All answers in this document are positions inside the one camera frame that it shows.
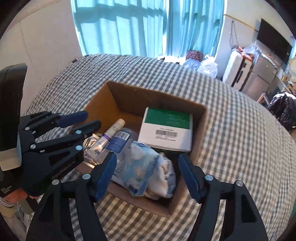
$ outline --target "light blue curtain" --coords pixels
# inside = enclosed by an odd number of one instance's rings
[[[83,55],[214,56],[224,0],[71,0]]]
[[[188,50],[215,56],[223,23],[224,0],[164,0],[164,56]]]
[[[162,54],[163,0],[71,0],[83,55]]]

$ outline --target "black bag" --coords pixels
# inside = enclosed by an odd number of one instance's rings
[[[296,125],[296,97],[288,92],[279,92],[267,106],[267,109],[286,128],[292,131]]]

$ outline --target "bottle label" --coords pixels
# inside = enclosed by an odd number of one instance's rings
[[[119,131],[108,143],[108,145],[106,146],[106,149],[118,154],[121,152],[122,148],[125,146],[129,138],[130,138],[129,133],[125,131]]]
[[[104,134],[103,137],[105,137],[108,141],[111,141],[111,138],[108,135]]]

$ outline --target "cardboard box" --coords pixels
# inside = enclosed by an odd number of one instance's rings
[[[201,104],[163,92],[107,82],[86,106],[85,110],[88,111],[89,116],[85,123],[100,120],[102,126],[99,132],[104,133],[116,120],[121,118],[125,120],[126,128],[139,133],[146,107],[193,114],[193,140],[189,157],[193,164],[197,164],[208,127],[208,112]],[[163,217],[171,217],[187,189],[178,169],[179,154],[181,152],[173,152],[169,157],[176,173],[176,188],[172,198],[152,200],[146,197],[132,197],[129,190],[112,181],[108,186],[108,192],[143,210]],[[82,174],[90,173],[92,170],[84,163],[81,163],[76,169]]]

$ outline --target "white wall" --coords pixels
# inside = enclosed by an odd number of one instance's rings
[[[21,113],[53,77],[80,56],[70,0],[29,2],[0,40],[0,69],[28,65]]]
[[[216,53],[218,77],[223,76],[231,53],[229,38],[232,21],[235,22],[238,42],[241,47],[245,47],[256,41],[257,31],[259,30],[262,18],[272,25],[292,46],[295,43],[293,34],[284,20],[265,0],[227,0],[224,14],[223,28]],[[259,45],[267,55],[270,53],[264,45],[261,43]],[[277,56],[271,54],[271,58],[276,64],[281,65],[281,61]]]

